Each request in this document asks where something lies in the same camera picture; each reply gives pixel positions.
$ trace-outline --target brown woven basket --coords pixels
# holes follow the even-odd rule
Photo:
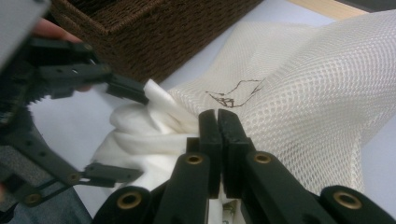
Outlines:
[[[262,0],[52,0],[63,28],[124,76],[162,81]]]

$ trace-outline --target mesh laundry bag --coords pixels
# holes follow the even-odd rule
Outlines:
[[[209,71],[170,91],[195,115],[239,115],[309,190],[362,190],[360,149],[395,112],[396,11],[321,28],[246,23]]]
[[[308,190],[362,191],[361,147],[396,110],[396,11],[314,28],[241,23],[209,70],[169,91],[146,86],[147,107],[117,109],[94,159],[145,171],[134,185],[169,178],[197,115],[236,113],[258,150],[275,154]],[[221,223],[222,203],[209,223]],[[240,213],[234,223],[243,223]]]

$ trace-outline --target finger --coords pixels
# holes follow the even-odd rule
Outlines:
[[[69,34],[66,30],[55,25],[54,23],[41,19],[35,28],[33,29],[33,34],[41,37],[51,38],[51,39],[62,39],[71,42],[80,42],[81,40],[74,35]]]

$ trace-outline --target white mesh fabric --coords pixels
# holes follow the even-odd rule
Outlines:
[[[211,68],[170,94],[238,114],[309,190],[363,190],[360,149],[395,112],[396,11],[312,28],[240,24]]]

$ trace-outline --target screw hole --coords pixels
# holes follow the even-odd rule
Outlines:
[[[360,209],[362,207],[361,201],[344,191],[337,191],[333,195],[336,202],[349,209]]]
[[[26,203],[37,203],[40,201],[41,196],[39,194],[30,194],[26,197],[25,202]]]
[[[84,47],[85,47],[85,49],[87,49],[87,50],[92,50],[92,46],[91,46],[91,45],[85,44]]]
[[[259,162],[259,163],[268,163],[271,161],[271,157],[268,155],[259,153],[254,157],[254,161]]]
[[[129,192],[121,195],[117,200],[117,206],[120,209],[135,208],[142,202],[142,196],[139,192]]]
[[[202,157],[197,156],[197,155],[193,155],[193,156],[189,156],[187,158],[187,163],[195,165],[195,164],[201,163],[203,160],[204,159]]]
[[[69,181],[75,182],[77,180],[79,180],[79,174],[71,174],[68,177]]]
[[[110,72],[111,69],[110,69],[109,66],[104,66],[104,67],[103,67],[103,71],[104,71],[104,72]]]

